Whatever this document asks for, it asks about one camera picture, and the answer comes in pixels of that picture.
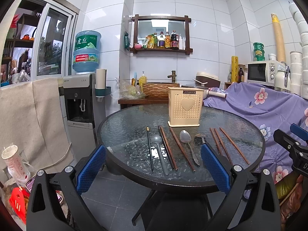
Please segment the brown wooden chopstick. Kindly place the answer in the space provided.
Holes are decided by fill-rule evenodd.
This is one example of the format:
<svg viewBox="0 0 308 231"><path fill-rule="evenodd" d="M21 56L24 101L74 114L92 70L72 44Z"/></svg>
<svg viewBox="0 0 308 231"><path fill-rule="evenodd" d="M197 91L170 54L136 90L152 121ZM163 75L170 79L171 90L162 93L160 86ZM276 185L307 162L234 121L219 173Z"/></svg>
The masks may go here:
<svg viewBox="0 0 308 231"><path fill-rule="evenodd" d="M226 133L224 129L219 127L220 131L227 137L227 139L231 142L231 144L235 147L239 155L243 158L243 160L246 162L246 164L250 164L246 156L243 154L243 152L239 149L239 147L235 144L235 142L231 139L231 137Z"/></svg>
<svg viewBox="0 0 308 231"><path fill-rule="evenodd" d="M191 161L188 159L188 156L186 155L186 153L185 153L185 151L184 151L184 148L182 147L182 144L180 143L180 141L179 141L178 137L176 136L174 130L172 129L172 127L169 127L169 130L170 130L170 133L172 134L172 136L173 136L175 142L177 143L179 149L181 150L183 156L185 157L186 162L188 163L189 167L191 168L191 170L192 170L193 172L195 172L196 169L195 169L195 167L193 166L193 164L191 163Z"/></svg>
<svg viewBox="0 0 308 231"><path fill-rule="evenodd" d="M220 135L219 135L219 133L218 133L218 130L217 130L216 128L214 128L214 131L215 131L215 133L216 133L216 135L217 135L217 137L218 137L218 139L219 139L219 142L220 142L221 146L222 146L223 149L224 149L225 154L227 155L227 158L228 158L229 162L231 163L231 165L233 165L233 162L232 162L232 160L231 160L231 157L230 157L230 155L229 155L229 153L228 153L228 151L227 151L227 148L226 148L225 145L224 145L224 142L222 141L222 139L221 139L221 137L220 137Z"/></svg>
<svg viewBox="0 0 308 231"><path fill-rule="evenodd" d="M217 131L214 129L214 128L210 128L210 132L213 136L213 139L215 141L215 144L216 144L216 147L217 147L217 150L218 150L218 153L220 155L222 155L222 151L221 151L221 148L220 148L220 141L219 141L219 138L218 138L218 134L217 134Z"/></svg>
<svg viewBox="0 0 308 231"><path fill-rule="evenodd" d="M171 151L171 147L170 147L170 145L169 145L169 143L168 143L168 139L167 139L167 144L168 144L169 153L170 153L172 162L173 162L173 164L174 164L174 170L177 171L177 170L178 170L178 167L177 167L177 164L176 164L175 159L174 159L174 157L173 157L173 154L172 154L172 151Z"/></svg>

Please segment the silver metal spoon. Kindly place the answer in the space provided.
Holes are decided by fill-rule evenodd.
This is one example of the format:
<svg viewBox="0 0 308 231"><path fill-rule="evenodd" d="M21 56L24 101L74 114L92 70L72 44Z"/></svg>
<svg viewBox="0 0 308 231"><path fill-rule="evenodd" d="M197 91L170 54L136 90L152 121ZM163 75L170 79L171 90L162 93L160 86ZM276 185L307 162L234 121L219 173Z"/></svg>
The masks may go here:
<svg viewBox="0 0 308 231"><path fill-rule="evenodd" d="M192 158L193 158L193 160L194 160L194 163L195 163L197 166L200 166L200 161L199 161L198 157L196 156L196 154L195 154L193 148L191 147L191 140L192 140L192 138L191 138L190 134L189 134L186 130L182 130L182 131L180 132L180 141L181 141L182 143L187 144L187 146L189 147L189 149L190 149L190 151L191 151L191 154L192 154Z"/></svg>

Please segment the grey plastic spoon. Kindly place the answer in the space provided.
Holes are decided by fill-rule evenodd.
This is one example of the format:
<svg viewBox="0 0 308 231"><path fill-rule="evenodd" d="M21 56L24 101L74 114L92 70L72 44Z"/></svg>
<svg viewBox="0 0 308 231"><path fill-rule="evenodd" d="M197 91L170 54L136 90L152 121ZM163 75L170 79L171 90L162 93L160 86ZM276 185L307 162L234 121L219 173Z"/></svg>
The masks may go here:
<svg viewBox="0 0 308 231"><path fill-rule="evenodd" d="M150 140L151 140L151 142L153 142L156 145L157 152L158 152L158 155L159 155L159 159L160 159L160 162L161 162L161 166L162 166L163 172L164 172L164 174L166 176L168 176L169 171L168 171L166 162L165 162L165 160L163 158L163 154L162 154L162 151L161 151L161 148L160 148L160 144L162 142L162 138L159 135L153 135L153 136L151 136Z"/></svg>

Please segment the black chopstick gold band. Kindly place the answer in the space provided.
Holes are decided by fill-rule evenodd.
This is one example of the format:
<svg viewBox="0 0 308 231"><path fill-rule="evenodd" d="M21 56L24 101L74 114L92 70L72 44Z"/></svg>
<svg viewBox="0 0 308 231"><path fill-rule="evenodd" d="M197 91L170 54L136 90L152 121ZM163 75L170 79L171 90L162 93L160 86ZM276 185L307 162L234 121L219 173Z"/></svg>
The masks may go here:
<svg viewBox="0 0 308 231"><path fill-rule="evenodd" d="M150 166L151 166L151 171L153 172L154 171L154 165L153 165L150 133L149 133L149 127L148 126L146 127L146 132L147 132L147 139L148 139L148 146L149 146Z"/></svg>

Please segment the purple floral cloth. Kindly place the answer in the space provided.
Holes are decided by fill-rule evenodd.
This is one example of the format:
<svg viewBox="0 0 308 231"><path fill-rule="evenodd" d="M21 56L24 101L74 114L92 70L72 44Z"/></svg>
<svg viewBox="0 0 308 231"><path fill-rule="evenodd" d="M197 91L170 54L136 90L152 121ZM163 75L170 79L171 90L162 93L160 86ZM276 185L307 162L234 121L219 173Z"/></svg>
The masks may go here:
<svg viewBox="0 0 308 231"><path fill-rule="evenodd" d="M279 92L257 84L232 84L225 99L209 96L204 100L201 130L211 138L210 128L216 128L233 164L260 172L270 171L280 197L297 184L289 153L274 141L274 131L281 129L297 141L290 125L307 130L307 100L286 92ZM224 129L249 161L239 155L235 147L220 131Z"/></svg>

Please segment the white kettle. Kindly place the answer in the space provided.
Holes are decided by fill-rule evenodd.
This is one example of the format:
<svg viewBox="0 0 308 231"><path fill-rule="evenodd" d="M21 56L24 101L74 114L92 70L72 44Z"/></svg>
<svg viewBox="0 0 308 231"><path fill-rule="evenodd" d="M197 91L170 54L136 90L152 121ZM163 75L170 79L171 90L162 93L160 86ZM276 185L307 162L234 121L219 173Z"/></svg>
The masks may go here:
<svg viewBox="0 0 308 231"><path fill-rule="evenodd" d="M276 91L282 91L290 93L290 69L286 62L280 62L278 65L277 72L275 74L275 86Z"/></svg>

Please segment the white microwave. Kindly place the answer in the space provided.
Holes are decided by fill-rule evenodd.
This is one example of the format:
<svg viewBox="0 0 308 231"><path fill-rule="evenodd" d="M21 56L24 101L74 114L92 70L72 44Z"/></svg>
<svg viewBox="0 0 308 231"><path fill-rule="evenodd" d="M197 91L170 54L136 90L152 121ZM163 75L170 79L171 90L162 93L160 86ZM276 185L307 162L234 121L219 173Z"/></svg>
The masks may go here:
<svg viewBox="0 0 308 231"><path fill-rule="evenodd" d="M247 82L274 86L276 74L285 71L285 65L276 60L265 60L248 63Z"/></svg>

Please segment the tan rolled mat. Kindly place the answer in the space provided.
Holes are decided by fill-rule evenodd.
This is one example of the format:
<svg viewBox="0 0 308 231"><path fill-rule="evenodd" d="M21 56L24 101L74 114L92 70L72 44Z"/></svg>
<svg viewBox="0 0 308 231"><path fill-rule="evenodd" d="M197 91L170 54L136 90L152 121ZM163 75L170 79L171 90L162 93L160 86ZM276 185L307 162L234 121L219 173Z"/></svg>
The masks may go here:
<svg viewBox="0 0 308 231"><path fill-rule="evenodd" d="M274 36L276 41L277 60L278 62L286 62L285 43L280 21L275 13L271 13L271 20L273 24Z"/></svg>

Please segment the brown glass bottle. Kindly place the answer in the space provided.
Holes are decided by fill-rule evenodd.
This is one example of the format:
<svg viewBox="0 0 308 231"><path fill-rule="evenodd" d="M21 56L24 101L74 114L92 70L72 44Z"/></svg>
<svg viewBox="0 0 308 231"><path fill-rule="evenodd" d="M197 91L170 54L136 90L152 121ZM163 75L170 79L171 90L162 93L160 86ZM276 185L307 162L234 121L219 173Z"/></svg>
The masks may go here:
<svg viewBox="0 0 308 231"><path fill-rule="evenodd" d="M239 73L238 73L238 83L241 83L244 81L244 71L243 68L239 68Z"/></svg>

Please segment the green stacked cups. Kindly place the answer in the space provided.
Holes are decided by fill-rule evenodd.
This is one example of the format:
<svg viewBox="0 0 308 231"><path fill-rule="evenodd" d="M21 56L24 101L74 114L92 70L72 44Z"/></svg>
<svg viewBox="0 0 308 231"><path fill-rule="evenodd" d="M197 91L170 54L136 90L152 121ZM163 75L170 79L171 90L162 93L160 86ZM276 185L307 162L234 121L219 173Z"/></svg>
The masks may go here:
<svg viewBox="0 0 308 231"><path fill-rule="evenodd" d="M264 44L259 42L253 43L253 55L254 61L264 61L265 60L265 51L264 51Z"/></svg>

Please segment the beige cloth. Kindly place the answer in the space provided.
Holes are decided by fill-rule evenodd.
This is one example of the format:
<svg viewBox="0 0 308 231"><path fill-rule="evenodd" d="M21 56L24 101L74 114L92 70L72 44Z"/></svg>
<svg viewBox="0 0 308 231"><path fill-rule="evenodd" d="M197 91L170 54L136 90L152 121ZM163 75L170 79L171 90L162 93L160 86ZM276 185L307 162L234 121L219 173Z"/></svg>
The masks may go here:
<svg viewBox="0 0 308 231"><path fill-rule="evenodd" d="M57 78L1 88L1 149L15 144L35 169L62 171L73 161Z"/></svg>

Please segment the yellow roll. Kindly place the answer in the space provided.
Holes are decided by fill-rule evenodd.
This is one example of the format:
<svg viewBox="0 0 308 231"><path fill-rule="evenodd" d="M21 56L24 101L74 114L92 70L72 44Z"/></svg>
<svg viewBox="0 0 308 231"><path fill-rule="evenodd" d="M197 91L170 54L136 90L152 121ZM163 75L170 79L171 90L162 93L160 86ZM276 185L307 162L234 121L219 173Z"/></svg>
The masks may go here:
<svg viewBox="0 0 308 231"><path fill-rule="evenodd" d="M231 57L231 82L238 83L239 60L237 56Z"/></svg>

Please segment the cream pan with lid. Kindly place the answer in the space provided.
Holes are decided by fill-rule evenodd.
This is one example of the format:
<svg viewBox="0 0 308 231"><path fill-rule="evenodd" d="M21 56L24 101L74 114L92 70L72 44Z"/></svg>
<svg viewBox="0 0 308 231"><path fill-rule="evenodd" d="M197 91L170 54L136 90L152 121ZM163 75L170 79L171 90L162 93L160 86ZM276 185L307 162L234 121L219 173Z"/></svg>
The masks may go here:
<svg viewBox="0 0 308 231"><path fill-rule="evenodd" d="M206 99L209 96L215 96L218 98L225 99L227 97L226 93L223 92L216 92L213 90L210 90L208 87L198 86L198 85L181 85L182 88L197 88L203 90L203 99Z"/></svg>

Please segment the brown rice cooker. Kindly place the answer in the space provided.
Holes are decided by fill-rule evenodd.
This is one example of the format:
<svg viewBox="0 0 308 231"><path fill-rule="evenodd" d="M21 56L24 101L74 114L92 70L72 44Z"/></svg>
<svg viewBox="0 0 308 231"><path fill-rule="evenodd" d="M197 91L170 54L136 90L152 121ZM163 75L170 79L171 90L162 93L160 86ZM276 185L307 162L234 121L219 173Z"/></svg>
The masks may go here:
<svg viewBox="0 0 308 231"><path fill-rule="evenodd" d="M195 77L195 84L200 85L203 87L213 88L213 87L220 87L220 80L218 76L213 74L208 74L203 71L199 71Z"/></svg>

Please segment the cream perforated utensil holder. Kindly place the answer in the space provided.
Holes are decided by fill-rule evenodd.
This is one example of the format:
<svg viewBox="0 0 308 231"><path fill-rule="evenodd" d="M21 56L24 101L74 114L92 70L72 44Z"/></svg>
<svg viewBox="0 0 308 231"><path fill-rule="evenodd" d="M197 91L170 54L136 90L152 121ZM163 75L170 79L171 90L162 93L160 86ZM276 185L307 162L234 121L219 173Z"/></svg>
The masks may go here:
<svg viewBox="0 0 308 231"><path fill-rule="evenodd" d="M197 88L169 87L170 127L197 127L203 105L204 91Z"/></svg>

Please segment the water dispenser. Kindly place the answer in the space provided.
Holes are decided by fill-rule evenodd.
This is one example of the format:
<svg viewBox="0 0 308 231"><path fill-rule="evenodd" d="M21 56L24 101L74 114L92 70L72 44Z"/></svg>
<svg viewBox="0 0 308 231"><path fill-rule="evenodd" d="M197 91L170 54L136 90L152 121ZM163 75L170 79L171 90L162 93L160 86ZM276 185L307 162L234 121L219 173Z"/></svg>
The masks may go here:
<svg viewBox="0 0 308 231"><path fill-rule="evenodd" d="M93 74L63 79L68 132L75 160L87 157L96 147L93 107Z"/></svg>

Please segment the brass faucet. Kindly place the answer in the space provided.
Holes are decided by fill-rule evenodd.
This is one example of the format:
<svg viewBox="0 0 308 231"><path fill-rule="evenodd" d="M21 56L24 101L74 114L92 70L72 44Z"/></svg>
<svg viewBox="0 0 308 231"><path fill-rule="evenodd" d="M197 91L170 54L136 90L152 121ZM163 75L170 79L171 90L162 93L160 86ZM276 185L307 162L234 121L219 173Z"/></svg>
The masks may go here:
<svg viewBox="0 0 308 231"><path fill-rule="evenodd" d="M167 77L172 79L172 83L176 83L177 75L176 75L176 71L175 70L173 70L172 74L168 75Z"/></svg>

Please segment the wooden counter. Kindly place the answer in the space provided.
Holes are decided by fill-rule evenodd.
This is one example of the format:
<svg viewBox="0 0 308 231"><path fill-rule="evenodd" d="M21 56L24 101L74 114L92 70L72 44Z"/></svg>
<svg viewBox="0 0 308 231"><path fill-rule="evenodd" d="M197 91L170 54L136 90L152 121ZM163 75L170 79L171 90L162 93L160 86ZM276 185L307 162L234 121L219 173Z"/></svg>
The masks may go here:
<svg viewBox="0 0 308 231"><path fill-rule="evenodd" d="M120 108L126 109L128 107L137 106L137 105L151 105L151 104L168 104L168 98L160 97L145 97L143 99L119 99L118 104Z"/></svg>

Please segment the plastic bag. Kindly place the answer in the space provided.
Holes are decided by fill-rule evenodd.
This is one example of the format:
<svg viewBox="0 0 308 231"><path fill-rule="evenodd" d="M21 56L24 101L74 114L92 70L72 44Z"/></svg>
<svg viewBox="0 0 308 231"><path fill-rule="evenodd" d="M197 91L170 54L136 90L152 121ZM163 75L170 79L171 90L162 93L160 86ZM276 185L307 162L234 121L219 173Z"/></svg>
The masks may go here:
<svg viewBox="0 0 308 231"><path fill-rule="evenodd" d="M126 80L115 79L116 88L111 93L114 99L144 99L146 95L142 92L141 88L137 85L131 85Z"/></svg>

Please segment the woven basin sink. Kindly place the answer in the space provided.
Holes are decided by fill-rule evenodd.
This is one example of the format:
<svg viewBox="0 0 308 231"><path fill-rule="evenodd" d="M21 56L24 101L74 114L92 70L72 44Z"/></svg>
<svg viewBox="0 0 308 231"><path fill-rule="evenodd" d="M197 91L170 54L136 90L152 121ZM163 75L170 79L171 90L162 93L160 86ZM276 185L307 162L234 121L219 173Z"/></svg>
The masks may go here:
<svg viewBox="0 0 308 231"><path fill-rule="evenodd" d="M179 83L152 83L147 82L142 85L142 91L146 97L150 98L168 98L169 88L179 88Z"/></svg>

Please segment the dark soy sauce bottle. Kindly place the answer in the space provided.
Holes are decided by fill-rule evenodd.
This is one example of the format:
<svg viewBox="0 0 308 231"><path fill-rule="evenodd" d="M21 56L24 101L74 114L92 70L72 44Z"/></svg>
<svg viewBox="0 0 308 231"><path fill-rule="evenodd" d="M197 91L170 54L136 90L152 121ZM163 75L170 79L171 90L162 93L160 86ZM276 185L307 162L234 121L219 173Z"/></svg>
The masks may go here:
<svg viewBox="0 0 308 231"><path fill-rule="evenodd" d="M179 49L179 35L175 30L173 30L171 34L171 48L172 49Z"/></svg>

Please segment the yellow soap bottle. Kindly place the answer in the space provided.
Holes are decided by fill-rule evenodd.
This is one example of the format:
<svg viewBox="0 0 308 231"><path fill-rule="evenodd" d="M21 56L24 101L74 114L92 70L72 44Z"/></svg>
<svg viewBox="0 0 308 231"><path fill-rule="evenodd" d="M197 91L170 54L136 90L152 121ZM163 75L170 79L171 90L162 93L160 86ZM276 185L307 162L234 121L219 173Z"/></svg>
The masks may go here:
<svg viewBox="0 0 308 231"><path fill-rule="evenodd" d="M147 83L147 77L144 72L142 72L142 76L139 78L139 87L143 90L143 85Z"/></svg>

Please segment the blue water jug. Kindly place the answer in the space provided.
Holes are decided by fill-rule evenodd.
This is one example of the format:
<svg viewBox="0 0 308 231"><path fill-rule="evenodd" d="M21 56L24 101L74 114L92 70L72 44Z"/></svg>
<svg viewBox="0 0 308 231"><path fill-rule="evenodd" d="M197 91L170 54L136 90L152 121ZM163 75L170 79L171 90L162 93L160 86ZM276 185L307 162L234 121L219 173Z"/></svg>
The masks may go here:
<svg viewBox="0 0 308 231"><path fill-rule="evenodd" d="M86 30L76 34L72 68L76 73L93 73L99 67L101 34Z"/></svg>

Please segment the wooden framed mirror shelf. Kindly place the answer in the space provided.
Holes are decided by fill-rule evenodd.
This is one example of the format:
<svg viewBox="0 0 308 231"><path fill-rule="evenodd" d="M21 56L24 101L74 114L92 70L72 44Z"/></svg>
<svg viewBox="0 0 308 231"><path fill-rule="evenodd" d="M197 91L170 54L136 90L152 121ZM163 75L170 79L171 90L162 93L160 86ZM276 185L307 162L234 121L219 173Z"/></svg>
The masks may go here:
<svg viewBox="0 0 308 231"><path fill-rule="evenodd" d="M133 39L130 51L139 52L178 52L191 55L189 25L192 22L187 15L183 17L168 15L132 17ZM171 34L175 30L179 35L179 49L171 48Z"/></svg>

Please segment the green hanging packet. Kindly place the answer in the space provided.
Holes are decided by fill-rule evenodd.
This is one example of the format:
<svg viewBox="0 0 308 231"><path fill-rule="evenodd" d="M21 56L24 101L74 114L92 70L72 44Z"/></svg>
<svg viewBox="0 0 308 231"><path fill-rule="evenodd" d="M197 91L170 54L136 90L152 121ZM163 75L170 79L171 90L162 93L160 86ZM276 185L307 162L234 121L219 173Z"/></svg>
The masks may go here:
<svg viewBox="0 0 308 231"><path fill-rule="evenodd" d="M124 33L124 49L130 50L130 37L127 32Z"/></svg>

